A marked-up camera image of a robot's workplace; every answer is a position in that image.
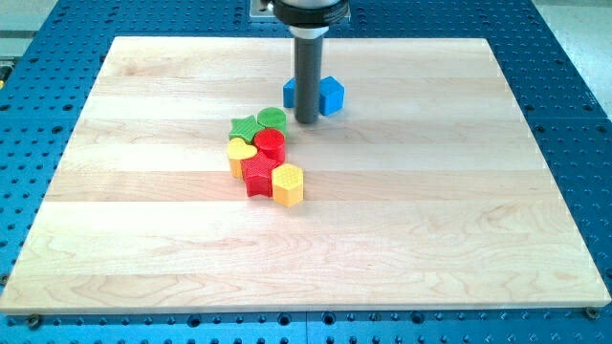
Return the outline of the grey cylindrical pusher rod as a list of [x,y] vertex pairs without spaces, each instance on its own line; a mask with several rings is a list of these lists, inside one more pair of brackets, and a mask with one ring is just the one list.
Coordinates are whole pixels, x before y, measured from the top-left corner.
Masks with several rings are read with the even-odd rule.
[[317,121],[323,37],[295,38],[295,119]]

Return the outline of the black round end effector mount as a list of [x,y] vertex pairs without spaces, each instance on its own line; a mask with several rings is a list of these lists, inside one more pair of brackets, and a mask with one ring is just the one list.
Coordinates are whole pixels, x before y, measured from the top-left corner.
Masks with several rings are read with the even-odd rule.
[[348,0],[273,0],[273,15],[301,39],[324,35],[348,11]]

